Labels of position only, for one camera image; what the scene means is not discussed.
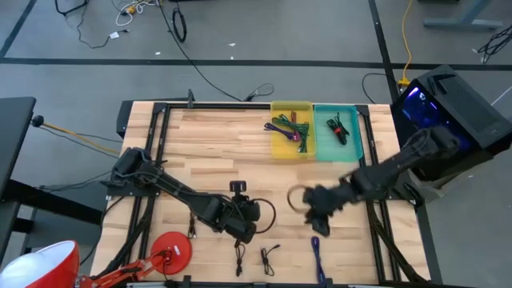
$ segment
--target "plastic bin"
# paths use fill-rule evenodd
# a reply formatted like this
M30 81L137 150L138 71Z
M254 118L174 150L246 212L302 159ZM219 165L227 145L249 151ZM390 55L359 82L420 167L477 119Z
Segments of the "plastic bin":
M336 117L349 131L346 145L342 145L331 128L326 124ZM358 112L354 106L315 105L314 125L317 141L317 160L328 162L356 162L362 157L361 134L359 132Z
M300 142L288 140L279 132L271 131L272 157L276 159L314 159L316 143L314 134L313 104L306 101L274 101L270 104L271 117L284 114L291 120L291 111L297 114L297 123L308 122L310 130L306 139L307 152L299 153ZM291 129L278 125L283 130Z

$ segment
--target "wooden table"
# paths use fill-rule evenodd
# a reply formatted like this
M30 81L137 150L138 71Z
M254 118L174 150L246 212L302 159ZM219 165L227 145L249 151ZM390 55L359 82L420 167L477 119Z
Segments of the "wooden table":
M122 148L144 147L153 102L134 102ZM370 119L380 161L399 152L393 119L388 105L370 105ZM230 195L228 183L247 181L251 198L266 198L276 206L278 216L274 227L254 236L246 245L243 273L236 277L234 239L226 233L212 232L202 223L196 224L198 238L192 240L193 256L180 274L170 278L181 281L191 275L193 282L280 282L316 283L315 260L310 238L316 235L304 224L304 216L296 214L286 203L286 192L295 184L312 186L336 184L338 177L358 168L354 163L275 160L270 154L270 132L263 125L270 120L269 110L201 110L172 109L166 136L163 165L165 172L198 191ZM158 120L157 130L162 120ZM366 131L360 118L362 139ZM155 137L152 155L156 154ZM363 141L365 155L368 144ZM300 203L300 195L293 202ZM123 199L114 207L103 224L102 237L96 249L92 274L103 270L126 240L133 198ZM259 229L270 222L272 212L262 206ZM404 201L388 201L394 239L411 265L421 276L429 278L425 253L413 207ZM186 234L189 210L168 194L158 197L151 223L148 250L153 241L167 231ZM322 266L334 283L377 283L370 228L364 203L346 205L330 220L331 235L321 237ZM260 248L281 247L270 256L275 276L264 275ZM135 243L132 259L138 254ZM390 261L382 252L386 276L391 279ZM148 280L164 280L153 272Z

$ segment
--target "yellow tray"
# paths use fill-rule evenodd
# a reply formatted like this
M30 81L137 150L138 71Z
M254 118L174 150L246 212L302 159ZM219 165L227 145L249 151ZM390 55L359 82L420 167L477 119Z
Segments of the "yellow tray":
M314 159L316 145L313 103L307 101L273 101L270 104L270 115L272 118L284 114L291 120L291 111L295 111L297 114L297 123L308 122L310 124L310 130L306 140L307 152L299 153L298 147L300 146L300 142L290 141L279 132L272 131L272 157L276 159ZM291 131L291 129L284 126L278 125L278 127L283 130Z

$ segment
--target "yellow cable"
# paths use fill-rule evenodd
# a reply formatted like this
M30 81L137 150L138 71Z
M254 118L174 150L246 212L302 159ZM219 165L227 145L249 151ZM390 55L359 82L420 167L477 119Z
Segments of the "yellow cable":
M407 60L406 66L403 67L402 80L400 80L398 82L398 84L402 84L402 85L406 85L406 86L410 84L410 81L406 76L407 67L409 67L410 63L413 61L413 55L409 50L409 43L407 43L407 37L406 37L406 18L407 18L407 15L409 13L409 10L410 10L410 7L412 6L412 4L413 4L413 0L409 0L409 4L407 5L406 12L404 13L403 18L402 18L402 37L403 37L403 43L405 44L407 53L409 55L409 60Z
M43 125L43 126L46 126L46 127L48 127L48 128L51 128L51 129L53 129L53 130L57 130L57 131L60 131L60 132L63 132L63 133L68 133L69 135L75 136L76 138L78 138L78 139L80 139L80 140L82 140L82 141L84 141L84 142L87 142L87 143L91 144L92 146L94 146L94 147L96 147L96 148L98 148L98 149L104 150L104 151L106 151L106 152L114 153L114 154L119 154L119 151L112 150L112 149L110 149L110 148L106 148L106 147L103 147L103 146L101 146L101 145L99 145L99 144L96 144L96 143L92 142L91 140L89 140L89 139L87 139L87 138L84 138L84 137L82 137L82 136L80 136L80 135L76 134L76 133L75 133L75 132L73 132L73 131L69 131L69 130L67 130L67 129L64 129L64 128L61 128L61 127L59 127L59 126L55 126L55 125L52 125L52 124L49 124L49 123L43 123L42 125Z

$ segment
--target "black desk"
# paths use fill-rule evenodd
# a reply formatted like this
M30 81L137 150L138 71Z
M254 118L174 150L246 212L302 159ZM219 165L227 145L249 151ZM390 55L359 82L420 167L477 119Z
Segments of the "black desk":
M97 225L101 222L100 210L10 179L34 105L32 97L0 98L0 261L11 232L29 233L34 226L33 221L18 218L21 204Z

